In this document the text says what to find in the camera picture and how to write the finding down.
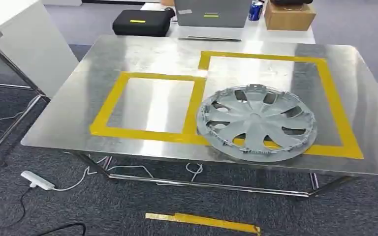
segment metal table frame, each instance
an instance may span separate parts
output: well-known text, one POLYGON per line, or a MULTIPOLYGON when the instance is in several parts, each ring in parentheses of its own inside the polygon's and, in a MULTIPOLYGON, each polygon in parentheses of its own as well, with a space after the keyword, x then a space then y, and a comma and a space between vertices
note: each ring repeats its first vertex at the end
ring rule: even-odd
POLYGON ((298 197, 300 199, 314 198, 330 190, 336 189, 342 186, 343 184, 350 182, 351 180, 357 179, 357 177, 344 176, 344 177, 339 177, 323 186, 320 186, 316 174, 309 173, 309 176, 311 179, 311 185, 312 185, 311 191, 294 191, 294 190, 280 190, 280 189, 272 189, 272 188, 257 188, 257 187, 238 186, 238 185, 190 182, 190 181, 181 181, 181 180, 173 180, 173 179, 149 178, 149 177, 111 174, 107 170, 109 169, 109 165, 112 161, 112 156, 107 158, 106 161, 103 163, 103 165, 100 166, 86 154, 83 154, 80 152, 73 152, 71 154, 73 154, 79 160, 83 161, 86 165, 89 165, 93 171, 96 171, 98 174, 104 175, 107 179, 125 179, 125 180, 152 182, 152 183, 160 183, 160 184, 167 184, 167 185, 174 185, 174 186, 191 186, 191 187, 216 188, 216 189, 225 189, 225 190, 251 192, 251 193, 266 193, 266 194, 273 194, 273 195, 298 197))
MULTIPOLYGON (((17 65, 11 61, 1 50, 0 50, 0 59, 11 68, 28 86, 21 85, 9 85, 9 84, 0 84, 0 88, 7 89, 25 89, 25 90, 34 90, 37 93, 37 97, 31 101, 31 103, 25 108, 23 113, 16 118, 16 120, 7 128, 7 130, 0 137, 0 146, 12 132, 12 130, 17 127, 17 125, 28 115, 32 108, 37 104, 37 102, 42 98, 45 102, 50 102, 50 98, 45 95, 45 93, 38 88, 38 86, 25 74, 21 71, 17 65)), ((0 166, 6 166, 5 161, 0 160, 0 166)))

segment black cable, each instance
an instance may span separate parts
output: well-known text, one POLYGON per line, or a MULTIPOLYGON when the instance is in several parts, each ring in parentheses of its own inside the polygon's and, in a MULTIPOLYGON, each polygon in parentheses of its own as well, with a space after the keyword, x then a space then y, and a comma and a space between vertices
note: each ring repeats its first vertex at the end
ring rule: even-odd
POLYGON ((14 225, 20 223, 20 222, 24 219, 26 211, 25 211, 25 206, 24 206, 24 201, 23 201, 23 199, 24 199, 24 196, 25 196, 28 192, 31 191, 31 189, 32 189, 32 188, 28 188, 28 189, 27 189, 27 190, 21 195, 21 198, 20 198, 21 207, 22 207, 22 215, 21 215, 21 217, 20 217, 17 221, 15 221, 14 223, 12 223, 12 224, 10 224, 10 225, 7 225, 7 226, 0 226, 0 230, 2 230, 2 229, 6 229, 6 228, 10 228, 10 227, 12 227, 12 226, 14 226, 14 225))
POLYGON ((62 225, 58 228, 55 228, 53 230, 49 230, 49 231, 46 231, 44 233, 41 233, 41 234, 38 234, 38 235, 35 235, 35 236, 43 236, 43 235, 47 235, 49 233, 52 233, 52 232, 55 232, 57 230, 62 230, 62 229, 65 229, 65 228, 69 228, 69 227, 72 227, 72 226, 76 226, 76 225, 80 225, 82 226, 82 236, 85 236, 85 233, 86 233, 86 225, 83 224, 83 223, 73 223, 73 224, 68 224, 68 225, 62 225))

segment blue can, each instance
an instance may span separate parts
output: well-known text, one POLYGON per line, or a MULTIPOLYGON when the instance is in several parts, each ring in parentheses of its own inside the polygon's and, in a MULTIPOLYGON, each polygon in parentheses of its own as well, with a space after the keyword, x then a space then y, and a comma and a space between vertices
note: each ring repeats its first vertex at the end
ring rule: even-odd
POLYGON ((260 1, 254 1, 250 6, 249 20, 258 21, 260 18, 261 10, 263 9, 263 3, 260 1))

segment black carrying case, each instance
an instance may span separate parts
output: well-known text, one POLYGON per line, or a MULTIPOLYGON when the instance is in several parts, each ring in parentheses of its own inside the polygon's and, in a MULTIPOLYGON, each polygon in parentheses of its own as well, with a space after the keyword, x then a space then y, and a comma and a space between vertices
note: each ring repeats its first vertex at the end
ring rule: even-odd
POLYGON ((169 31, 174 11, 124 10, 115 19, 112 29, 116 35, 164 37, 169 31))

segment yellow label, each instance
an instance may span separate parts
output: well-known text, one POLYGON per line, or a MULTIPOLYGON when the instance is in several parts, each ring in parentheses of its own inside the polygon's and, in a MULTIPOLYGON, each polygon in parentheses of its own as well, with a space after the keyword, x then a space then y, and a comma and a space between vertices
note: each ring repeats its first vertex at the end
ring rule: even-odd
POLYGON ((130 20, 132 23, 145 23, 146 21, 143 20, 130 20))

